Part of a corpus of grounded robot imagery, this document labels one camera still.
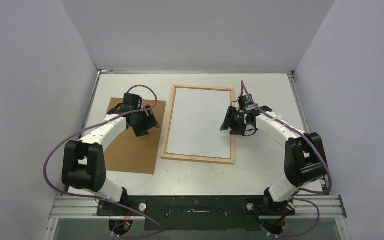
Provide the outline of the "brown cardboard backing board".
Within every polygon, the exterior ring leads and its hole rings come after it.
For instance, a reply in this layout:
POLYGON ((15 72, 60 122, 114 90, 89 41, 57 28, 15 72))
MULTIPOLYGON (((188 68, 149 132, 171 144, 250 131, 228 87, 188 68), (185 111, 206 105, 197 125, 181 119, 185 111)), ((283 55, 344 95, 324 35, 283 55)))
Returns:
POLYGON ((132 127, 115 138, 104 151, 107 171, 149 174, 155 173, 162 128, 152 127, 148 135, 137 137, 132 127))

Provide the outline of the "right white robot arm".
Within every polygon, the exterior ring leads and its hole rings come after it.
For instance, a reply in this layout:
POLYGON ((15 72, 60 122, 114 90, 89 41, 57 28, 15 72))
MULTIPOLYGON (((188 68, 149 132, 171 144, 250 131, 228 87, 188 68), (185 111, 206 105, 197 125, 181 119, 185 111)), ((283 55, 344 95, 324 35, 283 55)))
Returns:
POLYGON ((305 186, 327 175, 327 163, 321 137, 290 126, 267 106, 259 107, 251 95, 238 97, 238 106, 230 105, 221 131, 246 137, 263 132, 284 148, 284 173, 264 191, 261 202, 253 205, 258 214, 279 215, 292 210, 292 200, 305 186))

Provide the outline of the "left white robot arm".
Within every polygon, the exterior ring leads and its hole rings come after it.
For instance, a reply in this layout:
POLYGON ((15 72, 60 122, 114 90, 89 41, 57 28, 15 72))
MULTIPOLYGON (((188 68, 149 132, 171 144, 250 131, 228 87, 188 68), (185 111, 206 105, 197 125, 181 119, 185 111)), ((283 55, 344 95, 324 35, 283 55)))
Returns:
POLYGON ((132 129, 136 137, 160 128, 152 105, 144 105, 139 95, 125 93, 123 101, 110 109, 102 124, 79 140, 64 146, 62 183, 96 197, 116 215, 124 215, 130 205, 126 188, 107 178, 105 150, 123 132, 132 129))

